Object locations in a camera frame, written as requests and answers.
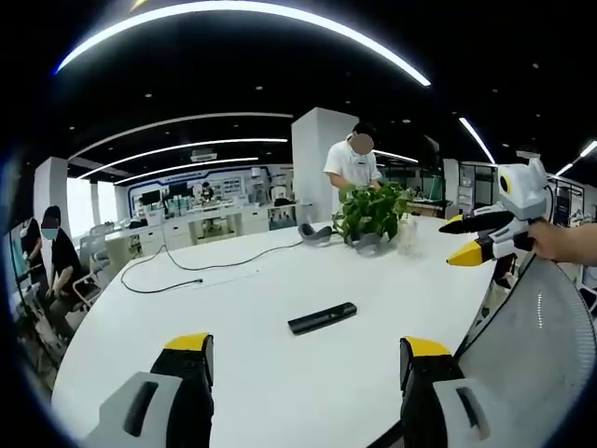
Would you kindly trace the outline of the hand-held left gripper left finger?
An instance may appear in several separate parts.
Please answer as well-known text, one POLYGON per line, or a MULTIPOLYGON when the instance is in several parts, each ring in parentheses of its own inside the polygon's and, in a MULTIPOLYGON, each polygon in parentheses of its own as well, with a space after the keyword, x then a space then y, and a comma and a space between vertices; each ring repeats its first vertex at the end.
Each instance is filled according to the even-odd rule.
POLYGON ((207 332, 168 342, 150 371, 108 397, 84 447, 207 447, 215 405, 214 338, 207 332))

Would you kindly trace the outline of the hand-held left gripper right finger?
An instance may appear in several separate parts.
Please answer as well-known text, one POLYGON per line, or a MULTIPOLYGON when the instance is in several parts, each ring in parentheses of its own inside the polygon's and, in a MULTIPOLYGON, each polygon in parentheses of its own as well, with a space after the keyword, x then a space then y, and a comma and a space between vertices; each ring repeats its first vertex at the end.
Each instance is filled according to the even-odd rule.
POLYGON ((405 447, 505 447, 504 407, 466 377, 441 343, 400 340, 400 423, 405 447))

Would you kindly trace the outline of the person's right hand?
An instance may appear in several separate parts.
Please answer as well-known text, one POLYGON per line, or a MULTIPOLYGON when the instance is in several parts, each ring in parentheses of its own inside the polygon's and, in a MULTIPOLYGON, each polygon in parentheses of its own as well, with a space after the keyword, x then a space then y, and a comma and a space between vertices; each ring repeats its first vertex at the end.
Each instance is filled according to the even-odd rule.
POLYGON ((529 227, 534 239, 534 251, 543 259, 575 264, 591 260, 591 241, 595 227, 586 224, 574 228, 561 228, 547 221, 537 221, 529 227))

